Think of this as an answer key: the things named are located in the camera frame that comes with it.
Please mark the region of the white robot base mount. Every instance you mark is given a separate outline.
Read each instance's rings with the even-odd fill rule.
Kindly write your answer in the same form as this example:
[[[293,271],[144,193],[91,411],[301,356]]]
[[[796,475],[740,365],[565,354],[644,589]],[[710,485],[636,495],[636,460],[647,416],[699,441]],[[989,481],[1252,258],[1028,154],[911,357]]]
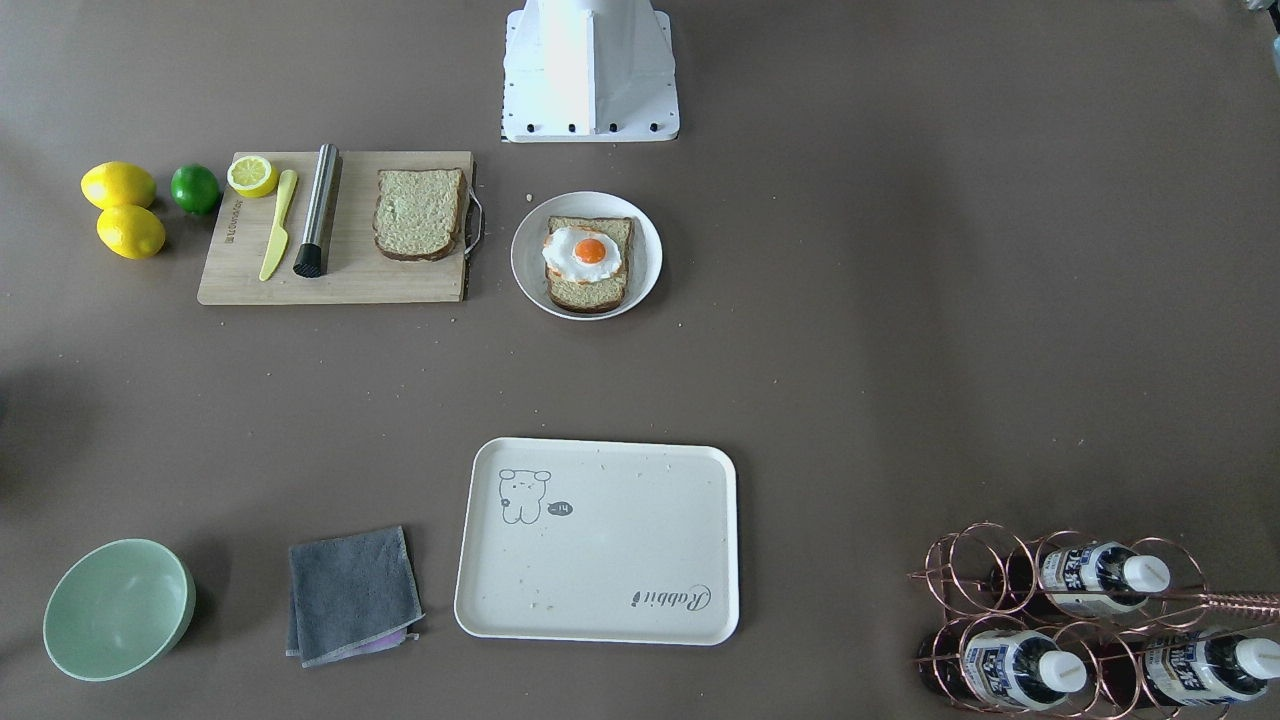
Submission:
[[[671,19],[649,1],[527,1],[507,15],[503,68],[506,142],[678,137]]]

